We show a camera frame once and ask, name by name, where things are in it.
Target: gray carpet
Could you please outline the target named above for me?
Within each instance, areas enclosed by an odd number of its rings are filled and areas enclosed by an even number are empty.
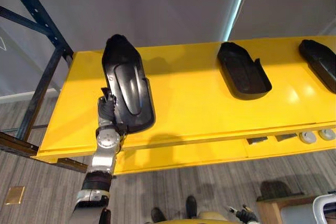
[[[48,123],[56,99],[46,99],[35,124]],[[18,127],[28,102],[0,104],[0,129]],[[39,144],[45,130],[33,130]],[[76,158],[88,162],[89,157]],[[160,207],[170,219],[185,217],[184,201],[193,194],[198,209],[235,218],[224,206],[291,194],[325,194],[336,189],[336,151],[162,170],[118,176],[111,189],[112,223],[145,223]],[[66,223],[84,174],[0,152],[0,223]],[[26,186],[21,205],[3,205],[10,186]]]

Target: light strip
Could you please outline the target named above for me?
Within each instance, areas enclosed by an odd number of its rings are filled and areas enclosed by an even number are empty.
[[[227,41],[229,39],[241,2],[242,0],[234,0],[228,22],[225,25],[225,30],[223,31],[222,37],[220,38],[221,41]]]

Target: person's leg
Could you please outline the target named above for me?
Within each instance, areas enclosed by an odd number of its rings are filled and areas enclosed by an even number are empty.
[[[152,216],[152,220],[153,220],[154,223],[158,223],[158,222],[167,220],[165,215],[163,214],[163,212],[158,207],[154,207],[152,209],[151,216]]]
[[[219,212],[210,212],[210,211],[200,212],[198,214],[197,218],[198,219],[203,219],[203,220],[227,220]]]
[[[197,203],[194,196],[190,195],[188,196],[186,202],[185,202],[185,210],[187,212],[187,218],[192,219],[196,218],[197,216]]]

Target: robotic arm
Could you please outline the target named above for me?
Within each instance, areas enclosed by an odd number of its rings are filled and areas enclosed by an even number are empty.
[[[140,54],[122,35],[106,44],[102,65],[107,88],[98,99],[97,150],[77,195],[70,224],[107,224],[107,209],[117,154],[124,136],[145,130],[155,121],[149,81]]]

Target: yellow table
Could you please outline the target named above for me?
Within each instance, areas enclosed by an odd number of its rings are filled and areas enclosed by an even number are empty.
[[[336,51],[336,36],[305,38]],[[144,164],[136,157],[147,160],[153,153],[157,159],[151,159],[163,160],[158,161],[158,168],[165,168],[335,147],[335,141],[321,140],[301,148],[292,142],[299,141],[296,137],[286,140],[292,143],[286,148],[280,147],[284,143],[274,142],[271,150],[266,143],[252,150],[245,139],[336,126],[335,94],[299,55],[298,46],[305,38],[235,41],[253,59],[260,58],[273,86],[266,96],[250,101],[230,94],[216,60],[219,42],[137,48],[150,80],[156,123],[144,132],[127,136],[119,160],[128,157],[136,164],[117,165],[116,171],[147,170],[141,168]],[[106,86],[102,52],[82,51],[74,55],[37,159],[56,162],[57,158],[91,155],[96,150],[97,99],[102,95],[100,88]],[[220,155],[210,160],[207,156],[211,152],[204,150],[214,149]],[[179,159],[184,159],[183,153],[187,152],[209,154],[175,162],[165,157],[168,152],[175,156],[180,152]]]

